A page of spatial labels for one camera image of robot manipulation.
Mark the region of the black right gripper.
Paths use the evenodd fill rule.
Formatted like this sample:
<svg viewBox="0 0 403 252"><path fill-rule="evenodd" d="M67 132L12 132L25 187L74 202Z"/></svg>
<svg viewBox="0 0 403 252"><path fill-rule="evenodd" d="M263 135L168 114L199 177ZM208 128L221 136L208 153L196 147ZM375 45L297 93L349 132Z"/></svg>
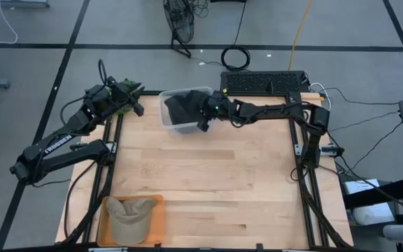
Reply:
<svg viewBox="0 0 403 252"><path fill-rule="evenodd" d="M197 127L207 132L209 129L209 121L212 119L230 120L232 121L237 103L235 100L229 99L228 96L220 91L213 91L212 94L205 96L202 102L202 120L197 123Z"/></svg>

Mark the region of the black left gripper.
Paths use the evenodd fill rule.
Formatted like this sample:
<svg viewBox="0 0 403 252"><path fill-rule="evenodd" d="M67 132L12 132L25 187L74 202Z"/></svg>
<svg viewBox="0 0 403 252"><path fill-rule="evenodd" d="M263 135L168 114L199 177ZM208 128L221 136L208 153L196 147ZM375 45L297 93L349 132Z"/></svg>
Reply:
<svg viewBox="0 0 403 252"><path fill-rule="evenodd" d="M117 105L123 105L121 111L133 111L138 117L143 116L144 107L140 103L136 103L134 94L141 94L143 91L142 83L135 83L132 80L123 80L117 82L116 80L108 80L110 94L112 100Z"/></svg>

